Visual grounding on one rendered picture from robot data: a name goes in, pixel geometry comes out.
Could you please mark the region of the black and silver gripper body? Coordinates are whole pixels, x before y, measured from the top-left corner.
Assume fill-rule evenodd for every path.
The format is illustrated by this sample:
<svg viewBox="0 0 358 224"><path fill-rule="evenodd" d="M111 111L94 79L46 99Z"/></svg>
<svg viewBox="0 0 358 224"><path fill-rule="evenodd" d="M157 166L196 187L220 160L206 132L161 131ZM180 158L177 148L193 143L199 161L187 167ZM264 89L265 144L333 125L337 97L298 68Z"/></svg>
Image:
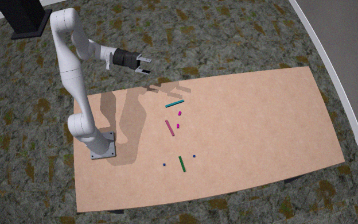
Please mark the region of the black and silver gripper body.
<svg viewBox="0 0 358 224"><path fill-rule="evenodd" d="M136 70L140 66L140 60L136 60L141 53L129 52L119 48L108 47L104 53L106 69L111 70L112 64L129 67Z"/></svg>

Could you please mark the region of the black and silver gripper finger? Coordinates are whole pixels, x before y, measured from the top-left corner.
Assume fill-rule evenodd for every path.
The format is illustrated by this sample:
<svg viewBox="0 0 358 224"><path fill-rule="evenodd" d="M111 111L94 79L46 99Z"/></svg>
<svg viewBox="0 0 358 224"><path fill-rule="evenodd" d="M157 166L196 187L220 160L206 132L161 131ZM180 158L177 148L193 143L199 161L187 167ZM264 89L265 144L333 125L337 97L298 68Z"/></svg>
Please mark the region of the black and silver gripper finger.
<svg viewBox="0 0 358 224"><path fill-rule="evenodd" d="M142 56L142 54L140 54L140 55L137 57L137 60L142 60L142 61L147 62L147 63L151 63L151 62L152 62L151 59L143 58L143 57L141 57L141 56Z"/></svg>
<svg viewBox="0 0 358 224"><path fill-rule="evenodd" d="M150 71L141 69L141 66L139 66L139 67L135 70L135 72L140 72L140 73L147 74L147 75L149 75L149 73L150 73Z"/></svg>

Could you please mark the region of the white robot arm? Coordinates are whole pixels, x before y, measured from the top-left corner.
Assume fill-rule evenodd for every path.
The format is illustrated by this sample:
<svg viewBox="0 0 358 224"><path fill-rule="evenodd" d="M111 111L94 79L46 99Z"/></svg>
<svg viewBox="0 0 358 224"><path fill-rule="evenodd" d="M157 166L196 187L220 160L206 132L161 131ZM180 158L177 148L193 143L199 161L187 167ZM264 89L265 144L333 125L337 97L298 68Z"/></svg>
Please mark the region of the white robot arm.
<svg viewBox="0 0 358 224"><path fill-rule="evenodd" d="M67 47L63 33L73 31L72 43L82 60L89 60L95 49L95 58L104 61L108 47L97 44L87 38L79 15L74 8L55 11L50 15L50 27L55 42L61 81L65 89L76 99L82 113L72 114L68 118L71 135L97 155L108 151L109 143L95 126L94 117L85 89L83 69L80 60Z"/></svg>

